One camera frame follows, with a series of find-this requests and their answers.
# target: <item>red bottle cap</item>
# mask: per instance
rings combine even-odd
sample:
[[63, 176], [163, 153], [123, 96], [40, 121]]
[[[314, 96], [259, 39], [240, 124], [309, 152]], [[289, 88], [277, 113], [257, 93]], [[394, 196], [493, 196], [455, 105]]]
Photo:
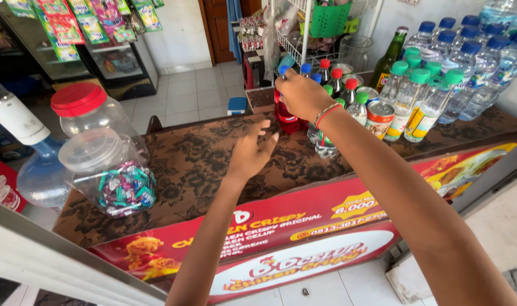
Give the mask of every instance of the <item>red bottle cap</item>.
[[355, 89], [357, 88], [357, 79], [349, 78], [345, 81], [345, 88], [347, 89]]
[[333, 78], [341, 78], [343, 74], [343, 70], [340, 68], [334, 68], [332, 69], [332, 77]]
[[319, 62], [319, 66], [323, 69], [328, 69], [330, 67], [330, 59], [324, 58]]
[[51, 98], [51, 108], [61, 117], [75, 117], [98, 108], [107, 99], [102, 87], [89, 83], [77, 83], [64, 87]]

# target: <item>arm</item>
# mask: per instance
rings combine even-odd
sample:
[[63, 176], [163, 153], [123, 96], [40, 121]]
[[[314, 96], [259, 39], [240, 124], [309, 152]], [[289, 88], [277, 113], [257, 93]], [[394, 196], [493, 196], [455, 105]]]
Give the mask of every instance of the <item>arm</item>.
[[166, 306], [207, 303], [236, 202], [247, 181], [269, 161], [277, 143], [279, 134], [275, 133], [262, 150], [257, 146], [257, 137], [266, 134], [261, 129], [269, 126], [269, 120], [259, 122], [253, 125], [248, 135], [238, 139], [227, 175], [194, 235], [168, 294]]
[[[275, 85], [291, 114], [314, 122], [334, 102], [294, 70], [285, 76]], [[343, 108], [319, 125], [404, 237], [439, 305], [517, 305], [470, 228], [404, 159]]]

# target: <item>plastic jar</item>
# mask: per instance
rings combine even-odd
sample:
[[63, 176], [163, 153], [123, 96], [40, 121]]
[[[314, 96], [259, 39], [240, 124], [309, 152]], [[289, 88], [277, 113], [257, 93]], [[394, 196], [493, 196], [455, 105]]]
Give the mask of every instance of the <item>plastic jar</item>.
[[60, 116], [62, 130], [73, 137], [88, 129], [110, 128], [130, 136], [140, 155], [149, 163], [149, 151], [143, 138], [136, 132], [124, 108], [102, 87], [77, 83], [65, 87], [51, 98], [51, 108]]
[[153, 173], [126, 135], [89, 129], [70, 138], [58, 159], [68, 170], [66, 183], [108, 217], [125, 217], [155, 203]]

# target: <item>hand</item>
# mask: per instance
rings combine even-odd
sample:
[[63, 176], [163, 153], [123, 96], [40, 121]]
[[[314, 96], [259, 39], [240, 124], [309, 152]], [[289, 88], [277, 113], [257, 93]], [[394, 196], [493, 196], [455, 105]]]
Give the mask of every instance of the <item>hand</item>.
[[264, 147], [259, 149], [257, 138], [259, 135], [265, 135], [264, 128], [270, 126], [269, 120], [263, 120], [255, 123], [247, 135], [240, 137], [236, 142], [236, 146], [232, 151], [232, 159], [228, 165], [227, 177], [235, 177], [244, 182], [244, 184], [259, 173], [264, 165], [270, 160], [274, 151], [279, 133], [274, 133], [270, 139], [265, 142]]
[[287, 106], [287, 110], [309, 122], [315, 122], [317, 115], [334, 103], [321, 85], [293, 69], [287, 69], [285, 80], [277, 78], [275, 87], [283, 94], [280, 100]]

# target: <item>bracelet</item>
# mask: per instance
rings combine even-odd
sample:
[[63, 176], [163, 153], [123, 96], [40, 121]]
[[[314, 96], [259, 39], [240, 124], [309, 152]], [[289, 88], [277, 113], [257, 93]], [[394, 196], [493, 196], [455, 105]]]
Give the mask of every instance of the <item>bracelet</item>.
[[328, 115], [330, 112], [332, 112], [334, 109], [336, 109], [340, 106], [342, 106], [342, 105], [340, 103], [336, 102], [336, 103], [332, 104], [331, 106], [323, 109], [323, 111], [317, 115], [317, 118], [315, 118], [315, 126], [317, 127], [317, 129], [319, 129], [319, 122], [324, 118], [324, 116]]

